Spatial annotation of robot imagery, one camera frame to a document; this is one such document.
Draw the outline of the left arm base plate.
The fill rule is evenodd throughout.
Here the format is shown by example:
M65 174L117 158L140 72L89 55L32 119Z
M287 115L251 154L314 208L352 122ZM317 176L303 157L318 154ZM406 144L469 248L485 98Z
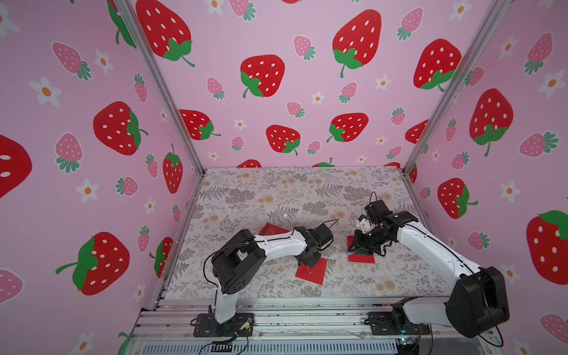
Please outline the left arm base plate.
M236 313L224 323L218 323L213 314L200 314L190 321L194 337L251 337L254 328L253 313Z

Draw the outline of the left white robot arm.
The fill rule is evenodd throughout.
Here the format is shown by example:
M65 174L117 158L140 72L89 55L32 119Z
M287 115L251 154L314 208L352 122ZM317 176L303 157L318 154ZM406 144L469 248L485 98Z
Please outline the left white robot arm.
M254 235L239 231L223 247L208 257L217 285L212 314L219 325L232 322L238 294L251 282L266 261L294 257L301 266L313 268L322 252L334 241L331 229L322 223L313 229L297 226L277 235Z

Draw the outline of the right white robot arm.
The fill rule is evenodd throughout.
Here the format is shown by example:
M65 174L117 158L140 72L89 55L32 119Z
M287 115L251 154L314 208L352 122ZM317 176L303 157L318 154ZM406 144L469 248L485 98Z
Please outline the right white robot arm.
M359 216L348 252L384 257L399 243L423 259L451 288L445 299L408 297L392 307L395 330L410 325L442 325L467 338L478 337L510 319L504 275L456 253L407 211L392 212L384 201L373 201Z

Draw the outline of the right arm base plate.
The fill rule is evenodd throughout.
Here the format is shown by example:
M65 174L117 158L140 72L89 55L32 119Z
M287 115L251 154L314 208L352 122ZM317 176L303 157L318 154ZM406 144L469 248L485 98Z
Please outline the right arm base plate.
M431 335L429 325L412 323L405 315L395 311L369 312L363 323L375 336Z

